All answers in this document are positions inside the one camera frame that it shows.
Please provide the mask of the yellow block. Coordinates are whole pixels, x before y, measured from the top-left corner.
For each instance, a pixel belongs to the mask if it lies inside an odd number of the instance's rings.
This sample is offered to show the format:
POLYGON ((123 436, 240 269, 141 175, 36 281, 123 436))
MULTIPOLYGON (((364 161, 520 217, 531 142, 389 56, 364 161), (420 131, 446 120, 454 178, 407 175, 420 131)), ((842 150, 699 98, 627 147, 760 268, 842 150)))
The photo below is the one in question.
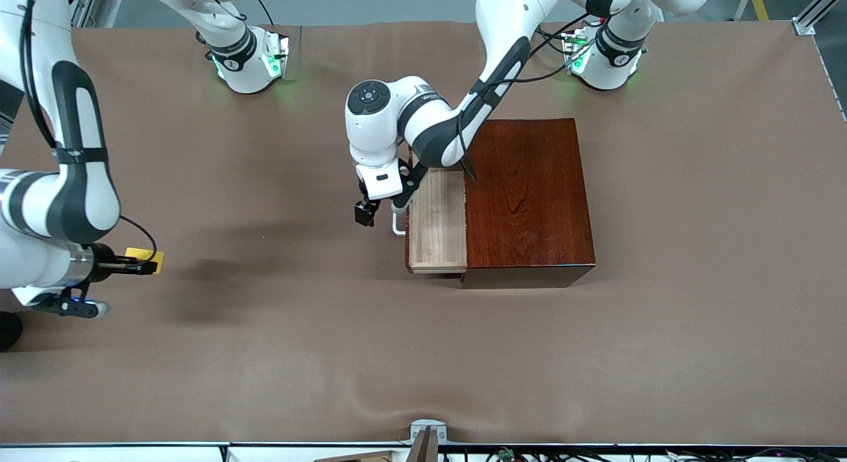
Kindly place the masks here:
POLYGON ((152 275, 160 275, 161 270, 163 269, 163 261, 165 257, 163 251, 156 251, 154 253, 152 249, 127 247, 125 249, 125 256, 133 257, 133 259, 138 259, 140 261, 150 260, 151 262, 155 262, 156 269, 152 272, 152 275))

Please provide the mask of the light wooden drawer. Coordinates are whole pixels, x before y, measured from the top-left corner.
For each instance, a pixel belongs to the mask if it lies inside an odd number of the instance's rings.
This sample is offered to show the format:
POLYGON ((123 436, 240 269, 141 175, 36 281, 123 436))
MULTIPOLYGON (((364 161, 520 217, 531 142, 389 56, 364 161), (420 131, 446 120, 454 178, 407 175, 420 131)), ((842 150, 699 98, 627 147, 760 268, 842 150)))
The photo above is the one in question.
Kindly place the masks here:
POLYGON ((427 172, 406 209, 406 269, 418 275, 464 274, 468 269, 465 175, 427 172))

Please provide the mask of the black round object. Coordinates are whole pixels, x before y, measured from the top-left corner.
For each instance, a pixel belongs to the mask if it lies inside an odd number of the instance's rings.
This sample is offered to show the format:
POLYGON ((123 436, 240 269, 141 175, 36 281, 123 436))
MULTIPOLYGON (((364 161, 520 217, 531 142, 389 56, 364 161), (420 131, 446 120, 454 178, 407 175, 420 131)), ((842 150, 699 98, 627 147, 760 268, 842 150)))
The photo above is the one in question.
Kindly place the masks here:
POLYGON ((23 334, 23 321, 18 314, 0 311, 0 351, 10 350, 23 334))

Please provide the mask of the brown table cover sheet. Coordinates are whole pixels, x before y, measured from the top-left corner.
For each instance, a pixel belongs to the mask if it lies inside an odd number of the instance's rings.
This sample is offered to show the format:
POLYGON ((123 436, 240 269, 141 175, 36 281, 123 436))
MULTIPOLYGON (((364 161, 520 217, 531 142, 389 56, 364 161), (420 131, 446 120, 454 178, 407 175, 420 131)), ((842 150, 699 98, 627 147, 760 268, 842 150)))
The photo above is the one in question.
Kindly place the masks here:
POLYGON ((787 22, 660 23, 626 88, 516 85, 496 118, 576 121, 597 267, 574 286, 409 275, 358 226, 343 118, 364 79, 457 102, 473 24, 293 32, 290 81, 238 95, 187 28, 88 28, 125 214, 163 271, 24 313, 0 443, 386 440, 847 445, 847 123, 787 22))

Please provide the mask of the dark brown wooden cabinet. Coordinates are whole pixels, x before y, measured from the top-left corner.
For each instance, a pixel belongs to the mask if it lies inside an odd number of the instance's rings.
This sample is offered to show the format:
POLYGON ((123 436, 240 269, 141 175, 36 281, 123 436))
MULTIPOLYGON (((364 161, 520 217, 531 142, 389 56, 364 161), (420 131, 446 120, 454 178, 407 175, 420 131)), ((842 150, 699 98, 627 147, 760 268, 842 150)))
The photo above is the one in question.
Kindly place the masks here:
POLYGON ((566 288, 595 268, 574 119, 490 119, 470 158, 464 288, 566 288))

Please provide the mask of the brown wooden board piece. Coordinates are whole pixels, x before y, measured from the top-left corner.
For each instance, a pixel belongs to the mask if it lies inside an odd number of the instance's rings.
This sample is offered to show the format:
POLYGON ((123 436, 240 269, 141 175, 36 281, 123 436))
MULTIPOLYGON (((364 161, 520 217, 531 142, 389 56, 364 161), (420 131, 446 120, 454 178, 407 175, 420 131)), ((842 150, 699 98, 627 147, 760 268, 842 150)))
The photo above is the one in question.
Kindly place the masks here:
POLYGON ((393 450, 378 452, 341 454, 330 458, 315 459, 314 462, 394 462, 393 450))

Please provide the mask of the aluminium corner profile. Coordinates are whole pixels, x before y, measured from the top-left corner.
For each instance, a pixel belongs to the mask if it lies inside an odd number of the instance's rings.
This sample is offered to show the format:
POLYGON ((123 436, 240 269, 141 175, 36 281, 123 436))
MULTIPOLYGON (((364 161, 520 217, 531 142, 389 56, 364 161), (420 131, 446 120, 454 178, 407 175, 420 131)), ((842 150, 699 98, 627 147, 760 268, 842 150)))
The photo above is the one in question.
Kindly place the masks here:
POLYGON ((798 16, 792 18, 798 36, 814 36, 814 25, 830 13, 840 0, 812 0, 798 16))

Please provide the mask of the black table edge rail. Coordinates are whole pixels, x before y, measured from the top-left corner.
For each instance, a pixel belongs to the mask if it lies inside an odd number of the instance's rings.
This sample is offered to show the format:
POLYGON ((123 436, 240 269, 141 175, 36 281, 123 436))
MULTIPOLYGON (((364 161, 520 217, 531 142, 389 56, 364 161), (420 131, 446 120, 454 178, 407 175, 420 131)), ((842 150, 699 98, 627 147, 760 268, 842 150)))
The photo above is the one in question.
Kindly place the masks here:
MULTIPOLYGON (((100 443, 0 443, 3 449, 40 449, 40 447, 206 447, 206 446, 245 446, 245 447, 400 447, 409 449, 410 441, 101 441, 100 443)), ((738 452, 753 449, 795 449, 821 450, 823 452, 845 452, 847 445, 789 445, 789 444, 698 444, 698 443, 459 443, 446 441, 445 446, 470 449, 474 447, 496 447, 517 445, 523 447, 581 447, 581 449, 735 449, 738 452)))

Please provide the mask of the grey metal bracket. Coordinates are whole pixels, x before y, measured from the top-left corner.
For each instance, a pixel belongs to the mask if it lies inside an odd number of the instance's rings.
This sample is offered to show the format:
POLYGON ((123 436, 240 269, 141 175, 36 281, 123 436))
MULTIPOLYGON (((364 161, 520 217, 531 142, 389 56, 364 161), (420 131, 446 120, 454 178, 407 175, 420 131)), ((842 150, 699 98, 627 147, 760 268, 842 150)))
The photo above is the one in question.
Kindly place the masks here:
POLYGON ((450 444, 447 431, 447 423, 434 419, 417 419, 409 426, 409 437, 400 441, 400 444, 411 447, 418 436, 423 433, 429 440, 436 441, 438 445, 450 444))

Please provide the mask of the aluminium post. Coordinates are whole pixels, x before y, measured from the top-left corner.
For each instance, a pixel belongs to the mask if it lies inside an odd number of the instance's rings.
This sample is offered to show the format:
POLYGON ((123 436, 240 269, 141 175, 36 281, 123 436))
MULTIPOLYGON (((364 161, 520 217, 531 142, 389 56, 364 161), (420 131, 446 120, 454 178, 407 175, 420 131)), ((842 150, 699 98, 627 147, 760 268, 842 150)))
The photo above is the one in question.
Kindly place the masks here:
POLYGON ((438 462, 439 435, 435 426, 421 426, 412 433, 412 446, 405 462, 438 462))

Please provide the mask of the aluminium frame profiles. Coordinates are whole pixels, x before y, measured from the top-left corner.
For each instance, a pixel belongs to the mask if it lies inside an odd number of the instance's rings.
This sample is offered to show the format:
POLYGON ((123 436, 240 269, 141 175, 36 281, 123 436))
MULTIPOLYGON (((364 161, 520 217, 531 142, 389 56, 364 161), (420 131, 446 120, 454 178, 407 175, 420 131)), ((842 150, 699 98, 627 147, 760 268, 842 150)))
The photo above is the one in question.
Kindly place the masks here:
POLYGON ((69 0, 75 28, 112 28, 121 0, 69 0))

